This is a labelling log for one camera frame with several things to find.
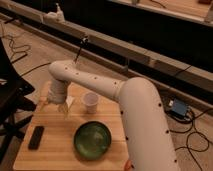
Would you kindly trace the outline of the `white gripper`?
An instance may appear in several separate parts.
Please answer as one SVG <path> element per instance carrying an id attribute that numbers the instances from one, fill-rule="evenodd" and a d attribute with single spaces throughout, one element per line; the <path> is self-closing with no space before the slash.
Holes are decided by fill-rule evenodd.
<path id="1" fill-rule="evenodd" d="M 67 99 L 68 86 L 69 84 L 67 82 L 53 79 L 47 94 L 48 102 L 60 104 L 58 110 L 63 114 L 65 119 L 68 119 L 71 116 L 70 106 L 67 103 L 64 103 Z M 43 111 L 43 109 L 49 104 L 47 101 L 42 102 L 40 111 Z"/>

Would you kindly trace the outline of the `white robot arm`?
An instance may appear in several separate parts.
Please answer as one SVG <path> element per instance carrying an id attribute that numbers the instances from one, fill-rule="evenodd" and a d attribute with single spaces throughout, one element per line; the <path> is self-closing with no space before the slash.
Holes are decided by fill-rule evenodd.
<path id="1" fill-rule="evenodd" d="M 77 83 L 119 104 L 133 171 L 181 171 L 163 104 L 155 85 L 142 77 L 126 81 L 80 71 L 71 60 L 49 65 L 47 99 L 62 104 L 70 83 Z"/>

